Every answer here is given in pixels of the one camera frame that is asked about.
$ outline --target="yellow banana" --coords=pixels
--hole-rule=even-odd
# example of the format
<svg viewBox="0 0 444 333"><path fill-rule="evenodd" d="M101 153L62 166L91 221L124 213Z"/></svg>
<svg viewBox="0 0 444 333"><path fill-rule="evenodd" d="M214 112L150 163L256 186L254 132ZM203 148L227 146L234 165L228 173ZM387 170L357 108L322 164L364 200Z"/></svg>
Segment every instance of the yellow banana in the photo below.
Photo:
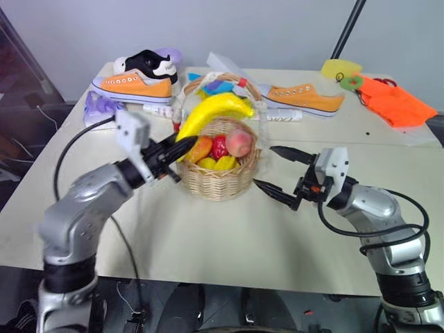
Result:
<svg viewBox="0 0 444 333"><path fill-rule="evenodd" d="M179 130L176 141L198 135L200 130L216 117L233 117L242 119L254 116L255 111L246 102L232 92L224 92L210 96L199 103L191 112L182 128Z"/></svg>

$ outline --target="orange cloth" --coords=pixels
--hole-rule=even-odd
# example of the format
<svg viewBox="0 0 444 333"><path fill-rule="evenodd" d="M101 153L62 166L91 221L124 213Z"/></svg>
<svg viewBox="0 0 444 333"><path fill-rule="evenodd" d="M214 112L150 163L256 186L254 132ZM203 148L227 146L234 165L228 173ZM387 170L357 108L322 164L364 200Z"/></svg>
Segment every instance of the orange cloth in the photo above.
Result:
<svg viewBox="0 0 444 333"><path fill-rule="evenodd" d="M365 76L359 88L366 107L384 118L392 127L421 126L436 116L435 109L423 103L401 87L392 87Z"/></svg>

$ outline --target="yellow sponge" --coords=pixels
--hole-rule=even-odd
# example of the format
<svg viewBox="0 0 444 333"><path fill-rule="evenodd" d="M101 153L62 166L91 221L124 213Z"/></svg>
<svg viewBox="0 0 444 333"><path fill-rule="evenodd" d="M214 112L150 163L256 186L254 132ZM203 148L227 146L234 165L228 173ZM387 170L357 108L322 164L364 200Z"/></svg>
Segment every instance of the yellow sponge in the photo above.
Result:
<svg viewBox="0 0 444 333"><path fill-rule="evenodd" d="M344 74L344 77L353 76L353 74L361 73L362 66L355 64L353 61L344 59L329 59L324 62L321 73L328 78L336 78L338 73Z"/></svg>

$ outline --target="green object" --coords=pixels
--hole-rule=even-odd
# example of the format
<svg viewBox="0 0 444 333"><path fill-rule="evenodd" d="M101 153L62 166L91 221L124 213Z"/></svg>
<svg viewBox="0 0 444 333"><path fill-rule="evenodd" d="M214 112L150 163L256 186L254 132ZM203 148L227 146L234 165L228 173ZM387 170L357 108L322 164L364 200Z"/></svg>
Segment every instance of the green object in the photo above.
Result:
<svg viewBox="0 0 444 333"><path fill-rule="evenodd" d="M339 84L341 88L345 90L356 90L362 87L364 79L361 76L351 76L349 78L343 78Z"/></svg>

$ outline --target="toy fruit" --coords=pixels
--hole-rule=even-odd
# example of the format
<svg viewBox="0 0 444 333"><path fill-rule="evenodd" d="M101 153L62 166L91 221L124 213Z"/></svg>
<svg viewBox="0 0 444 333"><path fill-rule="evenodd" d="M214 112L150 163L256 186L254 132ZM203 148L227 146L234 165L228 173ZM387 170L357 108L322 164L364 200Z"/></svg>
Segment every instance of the toy fruit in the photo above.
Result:
<svg viewBox="0 0 444 333"><path fill-rule="evenodd" d="M228 155L225 140L226 136L223 134L216 135L216 137L213 139L213 147L211 148L211 152L215 160L218 160L222 156Z"/></svg>
<svg viewBox="0 0 444 333"><path fill-rule="evenodd" d="M252 138L245 130L232 130L225 141L231 156L243 157L251 151Z"/></svg>
<svg viewBox="0 0 444 333"><path fill-rule="evenodd" d="M197 135L202 128L216 117L243 119L254 115L255 111L231 92L210 96L194 108L179 130L176 142L184 137Z"/></svg>
<svg viewBox="0 0 444 333"><path fill-rule="evenodd" d="M201 168L212 170L214 169L215 164L216 161L213 158L206 157L201 159L197 165L200 166Z"/></svg>
<svg viewBox="0 0 444 333"><path fill-rule="evenodd" d="M204 157L207 157L211 151L213 140L205 135L200 136L193 148L185 155L185 159L191 163L197 163Z"/></svg>
<svg viewBox="0 0 444 333"><path fill-rule="evenodd" d="M219 161L217 161L216 165L214 165L213 170L216 171L225 171L225 170L231 170L236 167L236 158L234 156L222 156L219 158Z"/></svg>

